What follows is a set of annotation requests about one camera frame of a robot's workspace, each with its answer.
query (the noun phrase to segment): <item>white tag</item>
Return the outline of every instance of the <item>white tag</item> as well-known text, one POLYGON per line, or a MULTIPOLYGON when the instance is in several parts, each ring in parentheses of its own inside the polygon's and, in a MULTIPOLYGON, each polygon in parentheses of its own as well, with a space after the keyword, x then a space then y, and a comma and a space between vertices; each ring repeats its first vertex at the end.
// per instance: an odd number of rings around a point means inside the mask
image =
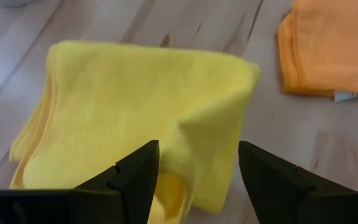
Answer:
POLYGON ((335 91, 334 101, 339 103, 345 100, 351 100, 357 97, 357 93, 352 93, 348 91, 335 91))

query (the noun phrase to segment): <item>wooden floor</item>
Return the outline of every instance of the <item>wooden floor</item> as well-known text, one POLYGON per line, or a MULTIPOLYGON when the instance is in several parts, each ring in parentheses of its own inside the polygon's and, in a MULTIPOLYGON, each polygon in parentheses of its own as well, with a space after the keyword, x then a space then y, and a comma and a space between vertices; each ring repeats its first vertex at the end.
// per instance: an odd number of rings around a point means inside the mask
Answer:
MULTIPOLYGON (((258 63, 262 79, 241 138, 358 190, 358 100, 280 93, 276 31, 291 0, 41 0, 0 8, 0 188, 6 153, 44 87, 48 48, 85 39, 228 52, 258 63)), ((222 214, 193 209, 187 223, 257 223, 239 169, 222 214)))

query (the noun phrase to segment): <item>towel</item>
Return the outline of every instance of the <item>towel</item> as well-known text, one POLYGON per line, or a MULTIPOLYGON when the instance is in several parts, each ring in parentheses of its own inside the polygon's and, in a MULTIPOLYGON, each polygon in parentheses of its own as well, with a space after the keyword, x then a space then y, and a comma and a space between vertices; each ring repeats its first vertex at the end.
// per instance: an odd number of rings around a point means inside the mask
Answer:
POLYGON ((296 0, 278 42, 286 93, 358 94, 358 0, 296 0))
POLYGON ((178 223, 191 205, 222 209, 256 65, 202 51, 62 42, 46 73, 11 147, 20 161, 11 188, 74 188, 158 139, 149 222, 178 223))

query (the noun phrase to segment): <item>microfiber towel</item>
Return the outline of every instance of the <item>microfiber towel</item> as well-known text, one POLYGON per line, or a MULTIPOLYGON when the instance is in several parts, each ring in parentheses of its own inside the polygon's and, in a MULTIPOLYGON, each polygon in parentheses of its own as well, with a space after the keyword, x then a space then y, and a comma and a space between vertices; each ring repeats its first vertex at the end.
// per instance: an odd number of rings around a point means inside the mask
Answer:
POLYGON ((358 94, 358 0, 296 0, 278 30, 283 91, 358 94))
POLYGON ((160 141, 150 223, 218 213, 259 68, 225 54, 97 42, 54 45, 39 105, 11 147, 13 189, 70 189, 160 141))

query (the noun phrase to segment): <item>orange microfiber towel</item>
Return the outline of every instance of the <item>orange microfiber towel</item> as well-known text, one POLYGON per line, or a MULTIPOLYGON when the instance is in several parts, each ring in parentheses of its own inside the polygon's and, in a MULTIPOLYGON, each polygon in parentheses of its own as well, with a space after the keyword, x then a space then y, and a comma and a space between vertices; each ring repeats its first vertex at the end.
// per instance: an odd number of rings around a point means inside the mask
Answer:
POLYGON ((278 30, 283 91, 358 94, 358 0, 296 0, 278 30))

